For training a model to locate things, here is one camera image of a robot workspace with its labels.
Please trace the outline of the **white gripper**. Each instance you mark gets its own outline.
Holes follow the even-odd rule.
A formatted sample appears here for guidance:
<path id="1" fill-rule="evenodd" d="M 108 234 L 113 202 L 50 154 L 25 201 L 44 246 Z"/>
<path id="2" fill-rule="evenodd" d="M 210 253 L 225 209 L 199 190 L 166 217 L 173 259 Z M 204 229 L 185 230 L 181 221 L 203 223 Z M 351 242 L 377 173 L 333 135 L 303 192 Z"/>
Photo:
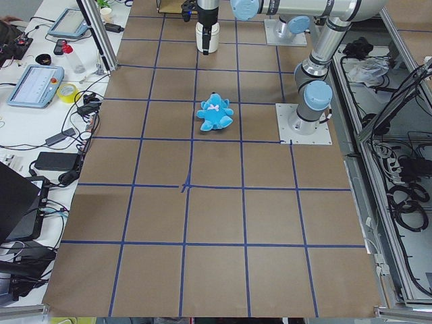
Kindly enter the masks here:
<path id="1" fill-rule="evenodd" d="M 203 55 L 208 55 L 209 53 L 217 51 L 219 46 L 218 22 L 212 25 L 211 37 L 209 28 L 203 28 L 203 25 L 200 22 L 196 23 L 196 46 Z"/>

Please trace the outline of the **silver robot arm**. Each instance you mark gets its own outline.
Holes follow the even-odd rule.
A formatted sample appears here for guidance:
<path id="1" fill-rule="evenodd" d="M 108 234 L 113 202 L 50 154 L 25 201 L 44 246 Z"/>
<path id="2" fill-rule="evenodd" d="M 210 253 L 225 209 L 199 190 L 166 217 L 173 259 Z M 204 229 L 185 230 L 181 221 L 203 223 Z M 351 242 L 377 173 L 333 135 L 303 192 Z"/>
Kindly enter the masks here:
<path id="1" fill-rule="evenodd" d="M 308 30 L 309 25 L 308 16 L 280 15 L 273 27 L 273 33 L 279 40 L 287 41 Z"/>
<path id="2" fill-rule="evenodd" d="M 258 14 L 326 17 L 327 20 L 309 57 L 298 65 L 295 81 L 300 104 L 291 124 L 313 124 L 328 108 L 332 91 L 324 81 L 328 67 L 351 24 L 377 14 L 385 1 L 231 1 L 237 20 L 248 21 Z"/>

